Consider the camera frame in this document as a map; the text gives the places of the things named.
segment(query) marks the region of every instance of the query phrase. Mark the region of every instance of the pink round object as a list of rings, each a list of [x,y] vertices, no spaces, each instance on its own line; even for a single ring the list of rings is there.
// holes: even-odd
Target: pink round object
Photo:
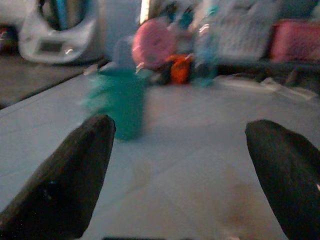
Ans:
[[[167,57],[175,51],[176,40],[167,26],[151,19],[136,32],[132,46],[132,57],[135,64],[143,64],[147,69],[161,67]]]

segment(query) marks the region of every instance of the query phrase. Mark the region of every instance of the white basket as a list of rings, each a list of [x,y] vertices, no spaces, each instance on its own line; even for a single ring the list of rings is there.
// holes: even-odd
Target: white basket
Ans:
[[[239,12],[230,9],[226,14],[218,14],[212,19],[213,29],[219,36],[218,55],[224,59],[258,60],[263,57],[271,36],[271,29],[277,20],[279,1],[269,0],[250,10]]]

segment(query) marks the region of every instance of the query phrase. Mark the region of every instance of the clear bottle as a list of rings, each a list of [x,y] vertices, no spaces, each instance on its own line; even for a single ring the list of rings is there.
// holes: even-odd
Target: clear bottle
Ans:
[[[200,22],[194,44],[193,83],[208,86],[218,74],[218,33],[214,26],[214,16],[218,6],[212,6],[207,16]]]

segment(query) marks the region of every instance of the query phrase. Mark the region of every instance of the floor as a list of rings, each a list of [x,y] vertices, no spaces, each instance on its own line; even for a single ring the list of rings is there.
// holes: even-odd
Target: floor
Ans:
[[[0,211],[72,129],[79,76],[0,111]],[[270,119],[320,148],[320,102],[191,86],[147,90],[143,137],[116,140],[83,240],[286,240],[250,159],[246,123]]]
[[[1,54],[0,109],[74,78],[88,66],[53,66],[26,61],[18,54]]]

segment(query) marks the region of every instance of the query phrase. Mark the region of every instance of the teal bucket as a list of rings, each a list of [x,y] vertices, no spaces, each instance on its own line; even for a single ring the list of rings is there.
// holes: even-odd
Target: teal bucket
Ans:
[[[145,77],[134,70],[108,68],[96,74],[89,94],[89,108],[108,114],[115,121],[115,138],[140,137],[144,126]]]

